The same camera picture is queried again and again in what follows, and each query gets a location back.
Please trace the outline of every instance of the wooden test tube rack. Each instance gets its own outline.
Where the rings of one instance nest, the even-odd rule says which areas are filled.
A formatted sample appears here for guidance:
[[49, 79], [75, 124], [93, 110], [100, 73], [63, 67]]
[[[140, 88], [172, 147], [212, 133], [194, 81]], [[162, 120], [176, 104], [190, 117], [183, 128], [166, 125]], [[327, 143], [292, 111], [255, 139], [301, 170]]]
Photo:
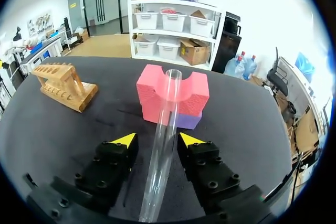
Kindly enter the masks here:
[[82, 112], [98, 91], [96, 84], [81, 82], [71, 64], [38, 65], [32, 72], [41, 83], [41, 92], [59, 103]]

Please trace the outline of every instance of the glass door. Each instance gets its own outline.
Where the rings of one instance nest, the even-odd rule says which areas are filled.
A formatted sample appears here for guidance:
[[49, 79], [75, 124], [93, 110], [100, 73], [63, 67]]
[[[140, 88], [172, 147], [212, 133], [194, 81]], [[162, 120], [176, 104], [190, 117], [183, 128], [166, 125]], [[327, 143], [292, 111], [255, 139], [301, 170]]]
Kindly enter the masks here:
[[68, 0], [69, 17], [74, 33], [77, 27], [86, 28], [83, 0]]
[[118, 0], [84, 0], [91, 36], [121, 33]]

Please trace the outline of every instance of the office chair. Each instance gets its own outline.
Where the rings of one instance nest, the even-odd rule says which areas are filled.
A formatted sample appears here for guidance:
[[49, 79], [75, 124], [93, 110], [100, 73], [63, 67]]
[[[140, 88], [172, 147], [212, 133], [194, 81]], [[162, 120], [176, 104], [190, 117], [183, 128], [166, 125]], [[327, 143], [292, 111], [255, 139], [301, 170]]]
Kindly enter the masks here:
[[284, 96], [288, 96], [288, 81], [286, 80], [286, 78], [284, 76], [282, 76], [277, 69], [278, 67], [278, 63], [279, 63], [279, 53], [278, 53], [278, 48], [275, 47], [276, 52], [277, 52], [277, 59], [275, 60], [273, 67], [268, 71], [267, 74], [267, 80], [269, 80], [270, 83], [273, 84], [273, 87], [271, 88], [273, 91], [273, 97], [276, 98], [277, 95], [277, 91], [281, 91]]

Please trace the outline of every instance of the black table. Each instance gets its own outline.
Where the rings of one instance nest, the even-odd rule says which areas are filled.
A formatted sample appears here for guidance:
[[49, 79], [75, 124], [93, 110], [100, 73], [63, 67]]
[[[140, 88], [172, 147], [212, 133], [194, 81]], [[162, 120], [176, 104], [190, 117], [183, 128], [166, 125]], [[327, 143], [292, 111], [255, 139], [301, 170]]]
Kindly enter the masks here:
[[[281, 114], [267, 90], [223, 74], [168, 63], [100, 57], [57, 57], [47, 62], [73, 63], [82, 81], [99, 91], [81, 114], [43, 95], [30, 75], [9, 103], [0, 123], [1, 162], [18, 191], [30, 189], [22, 175], [30, 173], [37, 184], [57, 175], [73, 183], [102, 141], [137, 132], [140, 150], [127, 205], [125, 188], [110, 214], [137, 220], [142, 203], [156, 125], [142, 119], [136, 81], [146, 64], [176, 68], [183, 79], [192, 71], [206, 73], [210, 98], [195, 130], [186, 134], [213, 141], [224, 162], [241, 177], [243, 189], [256, 184], [268, 194], [290, 172], [290, 147]], [[289, 190], [273, 206], [284, 211]], [[159, 215], [160, 221], [191, 219], [204, 215], [180, 161], [173, 159]]]

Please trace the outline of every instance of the glass tube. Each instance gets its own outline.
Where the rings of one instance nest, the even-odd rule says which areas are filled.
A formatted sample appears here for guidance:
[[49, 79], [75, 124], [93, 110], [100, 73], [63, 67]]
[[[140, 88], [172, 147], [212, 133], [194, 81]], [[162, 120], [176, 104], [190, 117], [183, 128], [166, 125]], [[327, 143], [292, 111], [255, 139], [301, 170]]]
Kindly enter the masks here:
[[140, 222], [155, 222], [159, 216], [167, 185], [176, 139], [177, 100], [182, 73], [168, 70], [157, 93], [162, 99], [154, 145], [142, 200]]

